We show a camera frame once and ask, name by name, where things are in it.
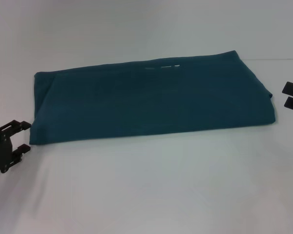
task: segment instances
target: white backdrop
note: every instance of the white backdrop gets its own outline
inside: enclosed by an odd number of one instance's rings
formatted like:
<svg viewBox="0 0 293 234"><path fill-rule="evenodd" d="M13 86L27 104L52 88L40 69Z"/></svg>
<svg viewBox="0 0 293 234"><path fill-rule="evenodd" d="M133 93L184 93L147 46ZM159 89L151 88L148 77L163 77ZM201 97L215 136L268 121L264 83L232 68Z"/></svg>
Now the white backdrop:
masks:
<svg viewBox="0 0 293 234"><path fill-rule="evenodd" d="M0 0L0 126L33 121L38 71L233 49L276 124L33 147L0 174L0 234L293 233L293 0Z"/></svg>

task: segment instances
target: teal cloth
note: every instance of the teal cloth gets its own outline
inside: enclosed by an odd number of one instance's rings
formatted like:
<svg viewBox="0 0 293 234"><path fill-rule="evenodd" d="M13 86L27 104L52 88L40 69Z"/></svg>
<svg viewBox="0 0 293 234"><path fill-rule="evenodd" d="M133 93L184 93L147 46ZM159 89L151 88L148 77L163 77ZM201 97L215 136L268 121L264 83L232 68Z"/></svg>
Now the teal cloth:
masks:
<svg viewBox="0 0 293 234"><path fill-rule="evenodd" d="M30 144L270 124L271 97L235 51L38 72Z"/></svg>

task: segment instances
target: white table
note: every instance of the white table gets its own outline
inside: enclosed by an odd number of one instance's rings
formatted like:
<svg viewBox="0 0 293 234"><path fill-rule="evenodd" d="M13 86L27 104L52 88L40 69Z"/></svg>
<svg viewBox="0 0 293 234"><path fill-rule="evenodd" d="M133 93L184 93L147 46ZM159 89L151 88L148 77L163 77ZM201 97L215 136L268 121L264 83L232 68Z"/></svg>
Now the white table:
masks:
<svg viewBox="0 0 293 234"><path fill-rule="evenodd" d="M0 234L293 234L293 0L0 0L0 126L33 121L37 71L232 49L275 124L34 146L0 174Z"/></svg>

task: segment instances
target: white surface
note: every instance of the white surface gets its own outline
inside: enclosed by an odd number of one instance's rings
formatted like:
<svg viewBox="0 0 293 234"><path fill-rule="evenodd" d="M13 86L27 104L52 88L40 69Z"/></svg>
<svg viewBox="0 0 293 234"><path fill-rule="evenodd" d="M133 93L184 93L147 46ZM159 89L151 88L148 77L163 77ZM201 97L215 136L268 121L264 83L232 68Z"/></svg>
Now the white surface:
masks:
<svg viewBox="0 0 293 234"><path fill-rule="evenodd" d="M232 49L276 124L33 147L0 174L0 234L293 234L293 0L0 0L0 126L33 120L37 71Z"/></svg>

